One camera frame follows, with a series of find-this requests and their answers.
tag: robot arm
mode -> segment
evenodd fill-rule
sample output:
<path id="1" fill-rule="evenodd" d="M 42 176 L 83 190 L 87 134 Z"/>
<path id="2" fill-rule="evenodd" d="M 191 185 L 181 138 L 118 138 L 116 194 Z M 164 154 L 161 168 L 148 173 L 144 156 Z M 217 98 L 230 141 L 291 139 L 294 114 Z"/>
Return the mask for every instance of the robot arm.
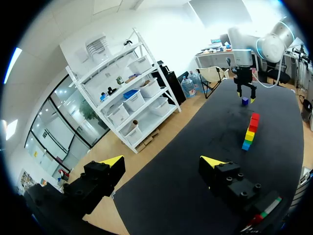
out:
<path id="1" fill-rule="evenodd" d="M 239 97 L 242 96 L 241 86 L 251 88 L 251 103 L 255 99 L 256 87 L 252 84 L 252 51 L 262 59 L 277 63 L 281 60 L 285 50 L 295 40 L 294 26 L 288 18 L 279 21 L 273 30 L 265 37 L 259 38 L 251 35 L 242 34 L 237 27 L 228 30 L 228 36 L 232 45 L 237 77 L 234 78 L 237 84 Z"/>

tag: yellow block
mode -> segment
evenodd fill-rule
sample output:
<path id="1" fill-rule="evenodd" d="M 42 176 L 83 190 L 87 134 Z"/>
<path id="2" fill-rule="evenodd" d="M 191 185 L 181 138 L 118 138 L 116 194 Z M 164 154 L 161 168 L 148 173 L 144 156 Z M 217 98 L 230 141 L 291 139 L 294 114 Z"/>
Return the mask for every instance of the yellow block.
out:
<path id="1" fill-rule="evenodd" d="M 124 155 L 120 155 L 120 156 L 117 156 L 115 158 L 110 158 L 110 159 L 107 159 L 107 160 L 104 160 L 104 161 L 101 161 L 99 163 L 105 163 L 105 164 L 108 164 L 110 165 L 110 168 L 121 158 L 123 157 Z"/>
<path id="2" fill-rule="evenodd" d="M 215 160 L 215 159 L 212 159 L 212 158 L 208 158 L 208 157 L 206 157 L 206 156 L 201 156 L 201 158 L 203 158 L 207 163 L 209 163 L 210 164 L 210 166 L 211 167 L 215 167 L 216 165 L 218 165 L 218 164 L 226 164 L 226 163 L 224 163 L 224 162 L 221 162 L 221 161 L 218 161 L 218 160 Z"/>
<path id="3" fill-rule="evenodd" d="M 254 132 L 249 131 L 249 128 L 248 128 L 247 131 L 246 131 L 245 140 L 247 140 L 247 141 L 253 141 L 253 138 L 254 138 Z"/>

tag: glass partition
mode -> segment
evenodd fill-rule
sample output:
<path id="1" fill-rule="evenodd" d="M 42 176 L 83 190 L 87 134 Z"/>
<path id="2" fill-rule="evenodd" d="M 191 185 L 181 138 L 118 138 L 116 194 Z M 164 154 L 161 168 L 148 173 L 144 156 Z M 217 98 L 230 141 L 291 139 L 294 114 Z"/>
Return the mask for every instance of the glass partition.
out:
<path id="1" fill-rule="evenodd" d="M 25 149 L 28 151 L 30 156 L 32 156 L 35 161 L 53 178 L 58 179 L 61 177 L 61 174 L 59 173 L 60 169 L 69 173 L 69 170 L 57 162 L 56 159 L 52 157 L 50 152 L 40 144 L 38 139 L 31 132 L 28 135 Z"/>
<path id="2" fill-rule="evenodd" d="M 51 100 L 66 121 L 89 145 L 95 145 L 109 131 L 69 76 L 54 91 Z"/>
<path id="3" fill-rule="evenodd" d="M 70 172 L 108 131 L 67 76 L 40 108 L 25 148 L 58 179 L 60 169 Z"/>

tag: office chair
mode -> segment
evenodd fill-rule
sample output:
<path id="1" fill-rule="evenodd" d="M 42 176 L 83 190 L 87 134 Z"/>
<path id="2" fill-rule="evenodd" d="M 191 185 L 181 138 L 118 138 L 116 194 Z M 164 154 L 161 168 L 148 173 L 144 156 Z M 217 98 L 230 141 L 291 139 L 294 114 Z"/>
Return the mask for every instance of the office chair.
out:
<path id="1" fill-rule="evenodd" d="M 197 72 L 200 74 L 200 79 L 201 79 L 201 84 L 204 92 L 204 96 L 206 99 L 209 98 L 209 96 L 215 91 L 215 89 L 219 86 L 219 84 L 222 82 L 222 78 L 228 77 L 228 70 L 223 71 L 221 68 L 212 66 L 209 68 L 204 68 L 204 69 L 196 69 Z M 215 83 L 217 84 L 214 87 L 210 87 L 210 83 Z"/>
<path id="2" fill-rule="evenodd" d="M 277 80 L 277 77 L 278 77 L 278 69 L 276 68 L 276 64 L 277 63 L 272 63 L 272 62 L 267 61 L 268 67 L 266 69 L 266 76 L 273 79 L 273 84 L 275 84 L 275 80 Z M 278 86 L 279 86 L 279 83 L 286 84 L 290 81 L 291 78 L 288 74 L 286 74 L 286 70 L 287 70 L 287 65 L 282 63 L 282 68 L 280 71 L 280 78 L 277 84 Z"/>

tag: red block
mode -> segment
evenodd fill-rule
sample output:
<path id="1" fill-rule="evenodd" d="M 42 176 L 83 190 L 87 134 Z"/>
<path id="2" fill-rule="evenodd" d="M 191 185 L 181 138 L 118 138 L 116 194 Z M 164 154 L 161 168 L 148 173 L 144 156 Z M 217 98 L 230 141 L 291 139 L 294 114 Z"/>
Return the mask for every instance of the red block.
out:
<path id="1" fill-rule="evenodd" d="M 250 125 L 249 125 L 249 131 L 256 133 L 256 131 L 258 130 L 258 125 L 259 125 L 259 121 L 255 119 L 251 119 Z"/>
<path id="2" fill-rule="evenodd" d="M 253 113 L 253 114 L 252 114 L 251 119 L 254 119 L 254 120 L 259 121 L 259 119 L 260 119 L 260 115 L 259 115 L 259 114 L 257 114 L 257 113 Z"/>

